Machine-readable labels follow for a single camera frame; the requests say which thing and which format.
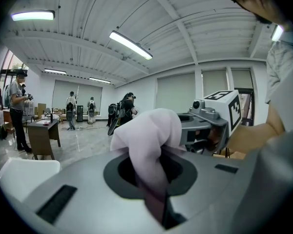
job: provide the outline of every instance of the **pink cloth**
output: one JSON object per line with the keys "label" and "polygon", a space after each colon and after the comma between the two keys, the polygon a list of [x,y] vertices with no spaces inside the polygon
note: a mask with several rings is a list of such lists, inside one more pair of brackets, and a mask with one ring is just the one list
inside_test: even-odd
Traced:
{"label": "pink cloth", "polygon": [[129,157],[146,193],[146,206],[162,221],[168,180],[160,163],[161,146],[177,148],[181,139],[181,122],[169,109],[145,112],[114,131],[111,151],[129,148]]}

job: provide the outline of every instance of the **white chair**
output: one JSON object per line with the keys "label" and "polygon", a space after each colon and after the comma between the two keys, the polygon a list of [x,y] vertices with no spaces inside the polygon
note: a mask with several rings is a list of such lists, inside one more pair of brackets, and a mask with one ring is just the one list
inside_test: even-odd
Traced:
{"label": "white chair", "polygon": [[9,158],[0,170],[2,190],[23,202],[39,185],[60,171],[56,160]]}

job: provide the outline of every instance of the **floor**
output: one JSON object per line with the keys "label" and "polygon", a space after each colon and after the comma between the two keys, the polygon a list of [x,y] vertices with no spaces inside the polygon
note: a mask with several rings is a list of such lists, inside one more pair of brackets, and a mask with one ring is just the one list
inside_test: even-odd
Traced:
{"label": "floor", "polygon": [[[54,158],[65,168],[71,163],[82,158],[101,154],[109,151],[111,136],[107,135],[107,121],[96,121],[93,125],[88,125],[86,121],[76,123],[75,131],[67,130],[68,123],[64,121],[59,124],[59,135],[61,147],[58,147],[56,140],[51,141]],[[0,139],[0,169],[10,157],[20,157],[32,159],[33,155],[26,152],[19,154],[16,150],[16,142],[13,135],[8,135],[6,140]],[[50,156],[39,156],[39,159],[51,159]]]}

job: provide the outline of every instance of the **fluorescent light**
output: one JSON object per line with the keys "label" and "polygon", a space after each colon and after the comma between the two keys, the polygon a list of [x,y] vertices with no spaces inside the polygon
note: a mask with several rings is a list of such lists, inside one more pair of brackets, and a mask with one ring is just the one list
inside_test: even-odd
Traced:
{"label": "fluorescent light", "polygon": [[100,81],[100,82],[104,82],[104,83],[107,83],[107,84],[111,84],[111,82],[108,81],[108,80],[101,80],[101,79],[96,79],[96,78],[92,78],[92,77],[90,77],[89,80],[95,80],[95,81]]}
{"label": "fluorescent light", "polygon": [[63,74],[63,75],[66,75],[66,72],[65,72],[65,71],[59,71],[59,70],[47,69],[47,68],[45,68],[44,70],[45,70],[46,72],[51,72],[51,73],[56,73],[56,74]]}
{"label": "fluorescent light", "polygon": [[139,55],[143,56],[145,59],[150,60],[153,58],[153,56],[148,53],[146,50],[141,48],[139,45],[128,39],[127,37],[123,36],[122,34],[112,31],[112,33],[109,36],[111,39],[125,45],[129,49],[133,50],[134,52],[138,53]]}
{"label": "fluorescent light", "polygon": [[278,41],[280,39],[282,33],[283,33],[283,29],[278,25],[276,27],[276,29],[274,30],[274,33],[272,35],[272,40],[273,41]]}
{"label": "fluorescent light", "polygon": [[11,15],[13,21],[20,20],[53,20],[54,11],[51,10],[38,10],[27,11]]}

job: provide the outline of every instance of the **ceiling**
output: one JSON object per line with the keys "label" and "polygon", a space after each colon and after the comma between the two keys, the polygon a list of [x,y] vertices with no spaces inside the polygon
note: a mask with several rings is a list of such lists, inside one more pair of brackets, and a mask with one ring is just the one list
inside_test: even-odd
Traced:
{"label": "ceiling", "polygon": [[[273,27],[230,0],[18,0],[12,13],[46,9],[53,21],[13,22],[1,40],[29,68],[121,85],[162,70],[213,60],[265,61]],[[139,43],[146,60],[111,40],[115,30]]]}

